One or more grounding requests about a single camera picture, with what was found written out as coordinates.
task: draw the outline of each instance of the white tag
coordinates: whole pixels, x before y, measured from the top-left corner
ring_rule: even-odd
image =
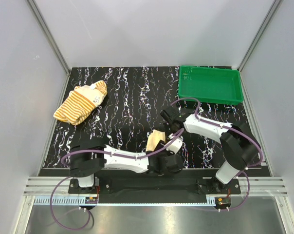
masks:
[[[96,88],[96,84],[95,83],[90,85],[90,89],[95,89],[95,88]]]

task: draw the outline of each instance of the small tan fabric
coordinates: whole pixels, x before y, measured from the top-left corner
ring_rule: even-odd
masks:
[[[160,140],[165,142],[165,133],[153,130],[148,137],[146,151],[154,151]]]
[[[101,80],[91,86],[76,86],[54,113],[59,121],[78,125],[84,121],[107,95],[106,83]]]

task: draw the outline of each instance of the green tray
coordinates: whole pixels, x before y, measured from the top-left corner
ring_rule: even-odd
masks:
[[[243,102],[240,73],[230,69],[181,66],[178,95],[201,102],[238,105]]]

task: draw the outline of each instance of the orange striped sock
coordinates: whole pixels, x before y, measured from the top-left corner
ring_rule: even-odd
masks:
[[[91,86],[76,86],[64,103],[56,110],[54,117],[59,121],[78,125],[83,122],[107,95],[106,83],[101,80]]]

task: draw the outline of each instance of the gray wall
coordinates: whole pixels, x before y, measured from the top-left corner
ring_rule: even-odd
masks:
[[[72,67],[237,67],[273,0],[36,2]]]
[[[242,71],[274,174],[294,208],[294,0],[283,1]]]
[[[65,73],[25,0],[0,1],[0,234],[35,175]]]

